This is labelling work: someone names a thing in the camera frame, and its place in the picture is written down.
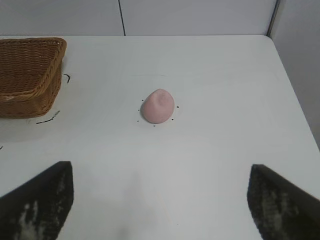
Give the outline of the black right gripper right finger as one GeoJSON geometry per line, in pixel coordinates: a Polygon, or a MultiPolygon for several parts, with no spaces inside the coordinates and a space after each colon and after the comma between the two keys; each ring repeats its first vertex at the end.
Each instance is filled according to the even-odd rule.
{"type": "Polygon", "coordinates": [[[264,240],[318,240],[320,201],[269,167],[253,164],[247,203],[264,240]]]}

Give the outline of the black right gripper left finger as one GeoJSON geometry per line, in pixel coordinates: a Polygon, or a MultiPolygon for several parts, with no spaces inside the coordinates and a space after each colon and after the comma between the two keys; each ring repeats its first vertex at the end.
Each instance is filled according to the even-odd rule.
{"type": "Polygon", "coordinates": [[[0,238],[56,240],[73,202],[72,164],[59,161],[0,198],[0,238]]]}

